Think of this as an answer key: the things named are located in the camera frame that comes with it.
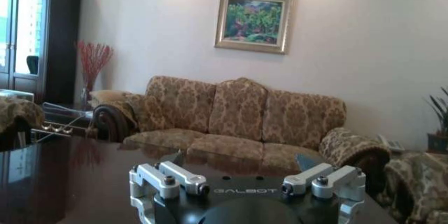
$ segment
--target gold picture frame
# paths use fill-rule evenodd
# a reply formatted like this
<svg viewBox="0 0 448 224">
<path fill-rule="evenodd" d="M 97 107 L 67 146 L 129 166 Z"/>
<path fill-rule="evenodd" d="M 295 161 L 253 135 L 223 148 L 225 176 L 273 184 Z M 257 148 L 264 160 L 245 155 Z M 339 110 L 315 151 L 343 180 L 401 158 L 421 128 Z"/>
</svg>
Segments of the gold picture frame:
<svg viewBox="0 0 448 224">
<path fill-rule="evenodd" d="M 220 0 L 215 47 L 287 53 L 292 0 Z"/>
</svg>

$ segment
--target potted plant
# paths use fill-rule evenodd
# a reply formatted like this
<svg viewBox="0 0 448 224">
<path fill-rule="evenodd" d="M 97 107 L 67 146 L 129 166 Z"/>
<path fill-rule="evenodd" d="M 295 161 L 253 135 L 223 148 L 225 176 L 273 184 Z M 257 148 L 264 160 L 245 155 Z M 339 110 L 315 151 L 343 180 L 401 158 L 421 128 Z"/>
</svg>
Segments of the potted plant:
<svg viewBox="0 0 448 224">
<path fill-rule="evenodd" d="M 448 96 L 448 90 L 443 87 L 441 91 Z M 447 152 L 448 151 L 448 100 L 440 97 L 429 96 L 432 109 L 439 118 L 440 129 L 435 134 L 428 133 L 428 148 L 429 150 Z"/>
</svg>

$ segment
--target wooden cabinet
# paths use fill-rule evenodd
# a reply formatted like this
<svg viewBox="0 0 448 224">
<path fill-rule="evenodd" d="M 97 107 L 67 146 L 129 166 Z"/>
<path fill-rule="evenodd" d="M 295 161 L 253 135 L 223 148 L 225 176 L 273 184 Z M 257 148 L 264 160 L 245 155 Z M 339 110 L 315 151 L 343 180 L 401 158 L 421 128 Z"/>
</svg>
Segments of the wooden cabinet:
<svg viewBox="0 0 448 224">
<path fill-rule="evenodd" d="M 0 0 L 0 89 L 72 103 L 80 0 Z"/>
</svg>

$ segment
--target screw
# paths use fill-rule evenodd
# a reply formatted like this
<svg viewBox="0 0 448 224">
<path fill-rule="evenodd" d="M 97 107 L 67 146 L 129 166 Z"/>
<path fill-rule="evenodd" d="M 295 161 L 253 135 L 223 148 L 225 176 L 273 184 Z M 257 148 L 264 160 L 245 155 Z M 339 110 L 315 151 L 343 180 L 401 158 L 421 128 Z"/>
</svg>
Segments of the screw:
<svg viewBox="0 0 448 224">
<path fill-rule="evenodd" d="M 167 176 L 163 181 L 165 182 L 165 185 L 168 185 L 168 186 L 172 186 L 176 183 L 176 180 L 175 180 L 173 176 Z"/>
<path fill-rule="evenodd" d="M 200 187 L 199 187 L 199 194 L 205 196 L 211 191 L 209 189 L 209 185 L 208 184 L 203 184 Z"/>
<path fill-rule="evenodd" d="M 292 193 L 292 185 L 291 184 L 283 184 L 281 185 L 281 192 L 285 195 L 289 195 Z"/>
<path fill-rule="evenodd" d="M 317 178 L 317 182 L 323 185 L 323 186 L 327 186 L 328 185 L 328 178 L 324 177 L 324 176 L 320 176 Z"/>
</svg>

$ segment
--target red dried branches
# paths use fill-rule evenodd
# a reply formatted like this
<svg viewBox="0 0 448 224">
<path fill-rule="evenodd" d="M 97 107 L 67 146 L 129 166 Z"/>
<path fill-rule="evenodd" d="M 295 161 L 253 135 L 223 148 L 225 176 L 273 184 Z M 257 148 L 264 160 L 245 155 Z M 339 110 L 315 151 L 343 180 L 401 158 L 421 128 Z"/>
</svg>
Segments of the red dried branches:
<svg viewBox="0 0 448 224">
<path fill-rule="evenodd" d="M 85 44 L 81 40 L 77 43 L 77 50 L 81 56 L 84 84 L 89 86 L 93 85 L 96 77 L 113 55 L 113 49 L 100 43 Z"/>
</svg>

